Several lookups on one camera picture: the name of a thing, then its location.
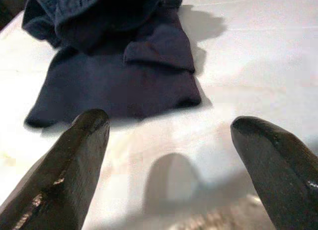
white table surface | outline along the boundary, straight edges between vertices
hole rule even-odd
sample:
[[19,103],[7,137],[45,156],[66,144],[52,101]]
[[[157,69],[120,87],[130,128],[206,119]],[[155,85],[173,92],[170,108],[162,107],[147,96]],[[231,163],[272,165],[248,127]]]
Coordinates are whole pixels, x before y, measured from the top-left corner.
[[[254,189],[230,135],[239,115],[271,121],[318,154],[318,0],[184,0],[199,108],[111,127],[83,230],[162,229]],[[65,129],[29,130],[56,53],[21,27],[0,33],[0,203]]]

white tabletop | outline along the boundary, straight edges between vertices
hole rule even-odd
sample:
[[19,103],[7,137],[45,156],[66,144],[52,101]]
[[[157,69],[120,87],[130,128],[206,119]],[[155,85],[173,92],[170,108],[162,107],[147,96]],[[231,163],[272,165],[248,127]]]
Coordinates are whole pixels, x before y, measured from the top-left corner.
[[[254,189],[230,135],[239,115],[271,121],[318,154],[318,0],[184,0],[198,108],[115,123],[83,230],[162,229]],[[0,33],[0,203],[64,127],[29,130],[56,53],[21,30]]]

white surface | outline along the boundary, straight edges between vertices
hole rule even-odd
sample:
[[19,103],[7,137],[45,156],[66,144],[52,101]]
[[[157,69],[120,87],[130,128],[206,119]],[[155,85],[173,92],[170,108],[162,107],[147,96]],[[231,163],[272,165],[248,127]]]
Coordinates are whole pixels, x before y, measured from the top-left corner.
[[[230,136],[239,115],[271,121],[317,154],[317,4],[184,0],[204,105],[112,126],[83,229],[162,229],[253,192]],[[23,127],[56,51],[23,32],[21,19],[0,33],[0,202],[62,131]]]

folded garment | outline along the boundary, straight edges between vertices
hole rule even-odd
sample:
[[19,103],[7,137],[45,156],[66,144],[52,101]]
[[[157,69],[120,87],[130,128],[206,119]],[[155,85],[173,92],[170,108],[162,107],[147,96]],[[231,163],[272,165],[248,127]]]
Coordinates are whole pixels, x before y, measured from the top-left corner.
[[28,0],[23,28],[60,51],[26,118],[33,127],[103,109],[145,118],[201,102],[182,0]]

dark blue fabric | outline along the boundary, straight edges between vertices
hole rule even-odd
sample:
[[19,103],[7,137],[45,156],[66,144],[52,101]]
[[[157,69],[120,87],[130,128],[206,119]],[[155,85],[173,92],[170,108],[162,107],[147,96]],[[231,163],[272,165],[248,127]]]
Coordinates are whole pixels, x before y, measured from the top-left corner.
[[[115,29],[107,30],[104,25],[110,16],[99,9],[93,10],[98,18],[87,19],[93,15],[87,7],[95,8],[94,2],[28,0],[23,28],[53,46],[63,44],[26,118],[28,125],[47,127],[59,121],[71,122],[91,108],[101,108],[111,118],[145,118],[201,102],[189,40],[177,16],[182,0],[142,1],[149,2],[142,6],[146,7],[142,19],[127,23],[123,19]],[[69,26],[65,17],[70,14],[61,12],[60,7],[78,11],[80,5],[80,16],[72,13],[71,17],[77,18],[72,18]],[[87,9],[92,12],[88,17]],[[59,30],[61,20],[64,23]]]

